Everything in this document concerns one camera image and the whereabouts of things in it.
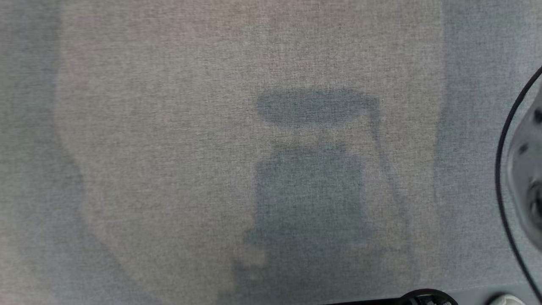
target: textured fabric surface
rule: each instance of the textured fabric surface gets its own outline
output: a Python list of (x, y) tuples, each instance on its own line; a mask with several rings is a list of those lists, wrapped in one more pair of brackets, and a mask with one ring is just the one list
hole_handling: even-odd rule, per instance
[(541, 64), (541, 16), (504, 0), (2, 1), (0, 303), (522, 283), (493, 158)]

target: black cable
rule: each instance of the black cable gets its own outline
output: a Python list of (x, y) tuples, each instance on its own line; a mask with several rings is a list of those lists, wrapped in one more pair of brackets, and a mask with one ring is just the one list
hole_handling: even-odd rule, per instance
[(533, 83), (538, 79), (538, 77), (541, 74), (542, 74), (542, 67), (538, 68), (538, 70), (531, 77), (529, 82), (527, 82), (525, 87), (523, 87), (523, 90), (521, 90), (521, 92), (518, 95), (518, 98), (515, 100), (514, 104), (512, 105), (512, 108), (510, 109), (510, 112), (508, 113), (508, 117), (506, 118), (505, 125), (502, 127), (501, 136), (499, 138), (499, 145), (497, 146), (496, 160), (495, 160), (495, 191), (497, 193), (497, 202), (499, 204), (499, 212), (501, 214), (502, 226), (505, 228), (506, 237), (508, 238), (508, 242), (510, 243), (512, 252), (514, 252), (515, 258), (518, 261), (519, 267), (521, 268), (523, 274), (525, 275), (525, 278), (527, 279), (529, 285), (531, 286), (531, 289), (533, 290), (540, 304), (542, 304), (542, 294), (540, 294), (540, 290), (538, 290), (537, 285), (535, 284), (531, 274), (529, 273), (529, 271), (527, 270), (527, 267), (525, 266), (525, 262), (523, 261), (523, 258), (519, 254), (518, 247), (516, 246), (514, 237), (512, 236), (512, 231), (510, 230), (510, 225), (508, 224), (508, 220), (506, 219), (505, 206), (502, 203), (502, 193), (501, 193), (501, 158), (502, 158), (502, 148), (505, 145), (506, 134), (508, 133), (508, 129), (510, 128), (512, 118), (514, 117), (515, 112), (518, 110), (518, 107), (521, 104), (521, 102), (523, 102), (525, 95), (527, 94), (527, 92), (529, 91)]

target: gray fabric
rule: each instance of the gray fabric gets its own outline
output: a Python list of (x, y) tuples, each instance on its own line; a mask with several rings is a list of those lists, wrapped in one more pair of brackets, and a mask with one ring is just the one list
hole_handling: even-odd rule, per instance
[(540, 3), (0, 5), (0, 303), (523, 283), (493, 157)]

